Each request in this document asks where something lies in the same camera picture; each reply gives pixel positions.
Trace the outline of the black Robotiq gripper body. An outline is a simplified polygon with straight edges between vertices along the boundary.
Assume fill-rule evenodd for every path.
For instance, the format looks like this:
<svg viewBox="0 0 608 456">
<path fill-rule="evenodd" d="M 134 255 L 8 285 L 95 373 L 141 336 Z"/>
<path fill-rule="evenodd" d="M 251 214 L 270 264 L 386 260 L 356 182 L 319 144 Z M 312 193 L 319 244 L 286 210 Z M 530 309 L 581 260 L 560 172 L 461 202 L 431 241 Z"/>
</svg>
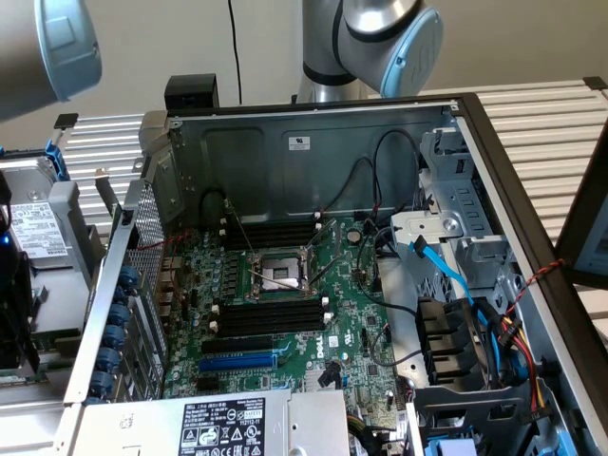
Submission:
<svg viewBox="0 0 608 456">
<path fill-rule="evenodd" d="M 39 370 L 38 351 L 30 337 L 33 295 L 29 258 L 19 251 L 1 214 L 1 370 L 26 366 L 27 375 Z"/>
</svg>

